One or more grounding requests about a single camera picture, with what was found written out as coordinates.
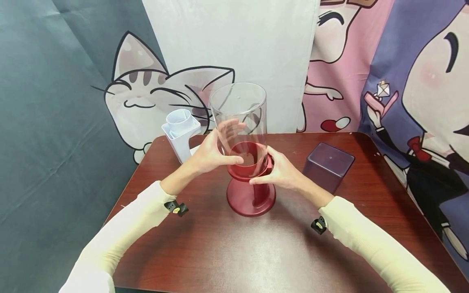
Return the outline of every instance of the red bow tie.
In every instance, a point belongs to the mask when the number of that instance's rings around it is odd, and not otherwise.
[[[412,137],[408,142],[407,145],[410,147],[411,150],[414,151],[415,156],[422,162],[428,162],[431,160],[431,155],[426,151],[422,150],[422,144],[420,143],[420,137]]]

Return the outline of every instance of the wooden table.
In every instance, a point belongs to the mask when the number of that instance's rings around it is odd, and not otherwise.
[[[196,136],[191,144],[199,144]],[[429,268],[451,292],[469,284],[364,134],[278,134],[268,143],[299,169],[325,142],[355,156],[336,195],[353,202]],[[109,218],[179,162],[165,137],[157,138]],[[244,218],[227,204],[231,177],[220,167],[190,183],[179,195],[189,213],[170,215],[127,251],[114,274],[116,286],[175,293],[390,292],[359,256],[330,233],[310,228],[318,211],[294,192],[277,188],[272,210]]]

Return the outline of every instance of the red plastic stand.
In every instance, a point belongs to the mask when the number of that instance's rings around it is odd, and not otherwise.
[[[257,162],[258,146],[254,142],[241,142],[232,148],[235,153],[241,153],[239,150],[247,150]],[[252,178],[270,174],[272,165],[272,157],[267,155],[262,162],[257,162],[254,165],[228,167],[228,173],[233,179],[228,184],[227,200],[236,213],[245,217],[258,217],[273,207],[276,197],[273,184],[249,184],[249,180]],[[256,169],[260,170],[257,175],[255,174]]]

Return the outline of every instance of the cream long sleeve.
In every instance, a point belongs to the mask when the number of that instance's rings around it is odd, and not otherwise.
[[[336,196],[319,213],[335,239],[361,255],[395,293],[449,292],[393,237],[347,200]]]
[[[169,214],[173,201],[159,181],[117,213],[83,249],[60,293],[114,293],[112,275],[119,260],[140,236]],[[394,238],[336,196],[319,212],[329,231],[361,255],[396,293],[440,293],[448,289]]]
[[[86,245],[59,293],[114,293],[112,275],[120,259],[138,238],[169,214],[165,203],[176,199],[151,184],[119,211]]]

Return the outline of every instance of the purple square container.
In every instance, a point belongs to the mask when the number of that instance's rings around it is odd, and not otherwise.
[[[306,159],[303,174],[333,194],[353,161],[354,156],[326,143],[320,143]]]

